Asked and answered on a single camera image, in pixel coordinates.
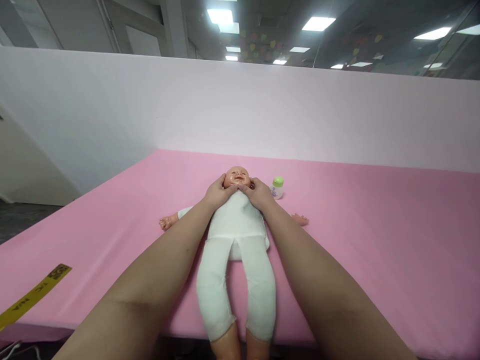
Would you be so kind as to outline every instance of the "doll head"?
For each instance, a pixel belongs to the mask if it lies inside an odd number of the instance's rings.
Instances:
[[[232,184],[243,184],[250,187],[249,172],[241,166],[234,166],[226,172],[223,188],[226,189]]]

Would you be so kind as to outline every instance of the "doll arm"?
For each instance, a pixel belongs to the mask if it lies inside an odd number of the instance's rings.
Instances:
[[[295,214],[288,213],[288,215],[290,215],[291,218],[295,220],[295,222],[300,226],[308,225],[308,223],[310,222],[310,220],[307,217],[303,215],[298,215],[297,213]],[[261,213],[261,216],[263,217],[263,220],[265,220],[265,216],[263,213]]]
[[[163,231],[170,229],[178,220],[180,220],[193,206],[184,208],[170,216],[165,216],[158,222]]]

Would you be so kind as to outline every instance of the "person's hand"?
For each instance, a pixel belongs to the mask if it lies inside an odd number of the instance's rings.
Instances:
[[[250,181],[251,187],[240,184],[238,188],[248,196],[248,199],[254,207],[263,212],[268,206],[275,204],[272,191],[268,185],[256,177],[251,177]]]
[[[237,191],[239,186],[233,184],[224,189],[225,174],[222,174],[215,182],[208,187],[203,201],[212,207],[213,211],[217,210],[228,200],[230,195]]]

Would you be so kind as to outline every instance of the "doll torso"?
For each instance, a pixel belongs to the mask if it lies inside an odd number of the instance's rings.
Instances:
[[[261,237],[265,242],[265,249],[269,248],[262,214],[250,203],[249,198],[238,190],[213,214],[208,239],[233,239],[229,259],[241,260],[238,243],[242,238],[249,237]]]

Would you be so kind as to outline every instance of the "white partition wall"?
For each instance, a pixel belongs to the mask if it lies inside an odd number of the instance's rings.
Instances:
[[[480,82],[0,47],[0,103],[82,193],[155,149],[480,172]]]

